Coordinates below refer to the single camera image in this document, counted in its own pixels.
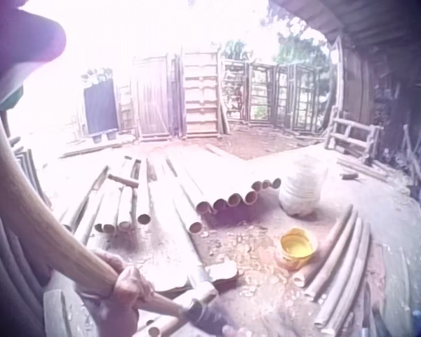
yellow bucket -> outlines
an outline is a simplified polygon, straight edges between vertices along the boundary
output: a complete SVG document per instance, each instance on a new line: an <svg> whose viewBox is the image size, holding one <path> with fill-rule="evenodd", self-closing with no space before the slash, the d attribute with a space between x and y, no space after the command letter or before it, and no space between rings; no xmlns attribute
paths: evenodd
<svg viewBox="0 0 421 337"><path fill-rule="evenodd" d="M276 260L287 270L298 270L314 255L317 248L318 239L315 235L300 228L293 228L281 237Z"/></svg>

hand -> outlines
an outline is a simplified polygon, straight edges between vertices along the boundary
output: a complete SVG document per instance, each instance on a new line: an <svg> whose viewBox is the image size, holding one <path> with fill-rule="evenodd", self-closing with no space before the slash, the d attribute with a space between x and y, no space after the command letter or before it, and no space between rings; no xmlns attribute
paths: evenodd
<svg viewBox="0 0 421 337"><path fill-rule="evenodd" d="M134 309L137 299L149 300L154 289L139 270L115 254L102 250L93 253L105 261L118 274L110 297L99 298L76 285L75 291L90 312L100 337L131 337L138 327L139 313Z"/></svg>

corrugated roof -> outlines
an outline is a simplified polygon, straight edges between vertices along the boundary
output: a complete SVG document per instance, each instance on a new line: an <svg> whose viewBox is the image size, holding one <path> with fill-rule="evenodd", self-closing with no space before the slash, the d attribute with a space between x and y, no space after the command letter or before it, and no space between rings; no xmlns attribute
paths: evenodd
<svg viewBox="0 0 421 337"><path fill-rule="evenodd" d="M369 56L383 51L391 71L421 81L421 8L404 0L270 0L331 43L339 34Z"/></svg>

lumber pile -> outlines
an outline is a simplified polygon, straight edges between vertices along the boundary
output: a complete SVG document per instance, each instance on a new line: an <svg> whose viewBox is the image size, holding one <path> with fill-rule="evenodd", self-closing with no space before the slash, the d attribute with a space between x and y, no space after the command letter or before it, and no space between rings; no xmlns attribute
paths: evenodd
<svg viewBox="0 0 421 337"><path fill-rule="evenodd" d="M322 333L331 336L340 333L361 285L369 242L369 224L349 205L316 255L293 275L295 285L306 287L304 295L311 301L320 303L323 293L330 288L314 320L314 326Z"/></svg>

wooden handle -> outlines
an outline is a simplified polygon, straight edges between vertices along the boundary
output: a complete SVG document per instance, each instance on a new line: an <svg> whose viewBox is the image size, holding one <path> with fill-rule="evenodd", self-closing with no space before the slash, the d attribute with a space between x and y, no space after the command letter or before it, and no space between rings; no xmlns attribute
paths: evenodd
<svg viewBox="0 0 421 337"><path fill-rule="evenodd" d="M28 185L17 165L0 120L0 217L27 247L86 289L108 296L117 273L93 255L59 224L51 211ZM182 307L156 295L139 308L181 317Z"/></svg>

